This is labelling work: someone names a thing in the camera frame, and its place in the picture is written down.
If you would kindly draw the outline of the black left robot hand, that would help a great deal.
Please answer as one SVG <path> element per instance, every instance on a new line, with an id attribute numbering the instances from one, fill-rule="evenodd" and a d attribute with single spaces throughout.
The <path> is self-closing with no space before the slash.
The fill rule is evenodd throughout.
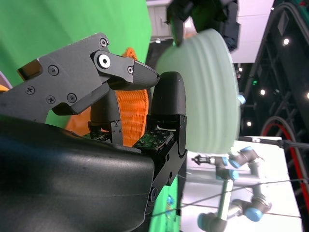
<path id="1" fill-rule="evenodd" d="M 183 41 L 184 23 L 191 18 L 197 33 L 216 30 L 232 52 L 239 39 L 238 9 L 236 0 L 172 0 L 166 9 L 166 23 L 177 46 Z"/>

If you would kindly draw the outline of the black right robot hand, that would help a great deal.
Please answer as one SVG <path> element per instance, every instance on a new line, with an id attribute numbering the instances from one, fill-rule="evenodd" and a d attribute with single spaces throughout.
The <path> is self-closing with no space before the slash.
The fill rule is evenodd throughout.
<path id="1" fill-rule="evenodd" d="M 1 93 L 1 231 L 148 231 L 187 156 L 184 82 L 108 46 L 97 33 L 41 56 Z M 148 88 L 146 132 L 124 146 L 115 91 Z"/>

